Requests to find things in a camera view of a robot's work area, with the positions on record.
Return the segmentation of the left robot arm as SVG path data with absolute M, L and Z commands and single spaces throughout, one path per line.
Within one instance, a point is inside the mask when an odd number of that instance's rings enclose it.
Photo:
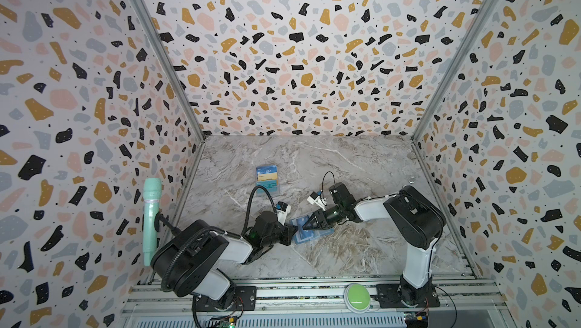
M 178 297 L 198 294 L 213 301 L 230 301 L 235 289 L 233 281 L 215 267 L 218 262 L 251 264 L 277 244 L 290 246 L 298 232 L 298 227 L 282 224 L 272 211 L 261 213 L 255 225 L 242 234 L 210 226 L 203 220 L 181 230 L 157 213 L 153 228 L 159 231 L 161 226 L 173 235 L 149 260 L 161 278 L 161 290 Z

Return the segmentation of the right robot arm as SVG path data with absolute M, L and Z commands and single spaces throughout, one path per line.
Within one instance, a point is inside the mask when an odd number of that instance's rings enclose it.
M 330 187 L 334 205 L 319 208 L 300 226 L 303 230 L 329 230 L 351 221 L 390 219 L 407 243 L 405 268 L 399 285 L 378 287 L 378 301 L 385 308 L 438 307 L 432 283 L 431 262 L 446 226 L 442 212 L 411 185 L 381 197 L 357 200 L 345 184 Z

